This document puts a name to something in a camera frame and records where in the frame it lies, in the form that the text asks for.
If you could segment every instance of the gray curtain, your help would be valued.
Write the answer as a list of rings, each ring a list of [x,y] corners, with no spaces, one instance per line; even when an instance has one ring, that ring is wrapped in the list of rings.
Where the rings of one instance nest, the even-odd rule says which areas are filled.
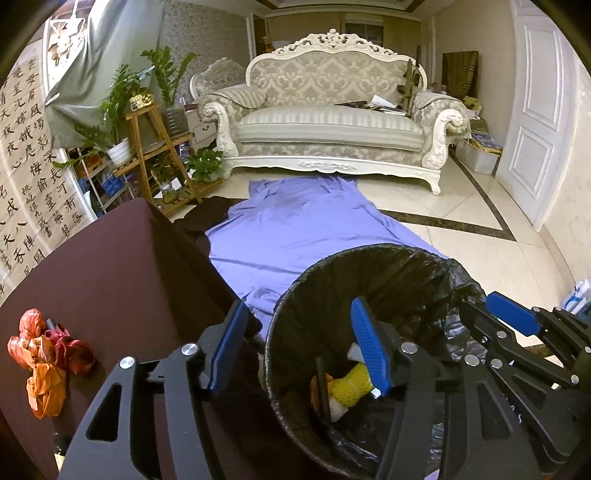
[[[124,63],[131,70],[149,66],[139,54],[158,44],[164,0],[108,0],[97,18],[104,2],[95,3],[82,50],[47,95],[51,100],[59,93],[46,107],[54,147],[82,146],[74,123],[97,125],[102,119],[98,106],[109,94],[115,70]]]

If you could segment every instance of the white flower pot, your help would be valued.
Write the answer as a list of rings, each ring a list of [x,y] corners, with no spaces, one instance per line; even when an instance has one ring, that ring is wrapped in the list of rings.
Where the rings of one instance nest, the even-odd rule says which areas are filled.
[[[121,143],[107,150],[107,155],[113,161],[116,168],[121,168],[131,160],[131,148],[129,138],[125,138]]]

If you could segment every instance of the patterned wallpaper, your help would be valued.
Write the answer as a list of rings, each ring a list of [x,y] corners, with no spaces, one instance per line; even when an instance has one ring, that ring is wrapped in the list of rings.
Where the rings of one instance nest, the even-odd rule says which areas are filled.
[[[245,17],[203,5],[166,0],[160,46],[166,45],[177,64],[190,51],[200,54],[189,65],[178,88],[177,96],[184,96],[187,102],[192,100],[191,77],[216,60],[228,57],[244,67],[250,62]]]

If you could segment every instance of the book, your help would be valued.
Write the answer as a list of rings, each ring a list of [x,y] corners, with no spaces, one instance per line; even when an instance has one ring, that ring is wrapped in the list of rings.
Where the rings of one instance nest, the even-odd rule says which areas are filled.
[[[485,152],[488,153],[502,153],[503,147],[501,147],[497,141],[492,138],[489,134],[472,133],[472,140],[479,144]]]

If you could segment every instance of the papers on sofa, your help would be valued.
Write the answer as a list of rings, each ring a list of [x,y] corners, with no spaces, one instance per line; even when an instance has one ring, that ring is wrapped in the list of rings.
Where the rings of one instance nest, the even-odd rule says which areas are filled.
[[[388,102],[379,95],[374,95],[374,98],[372,98],[371,102],[369,102],[365,108],[376,110],[382,113],[388,113],[389,115],[406,116],[407,114],[406,110],[402,110],[401,108],[394,106],[393,103]]]

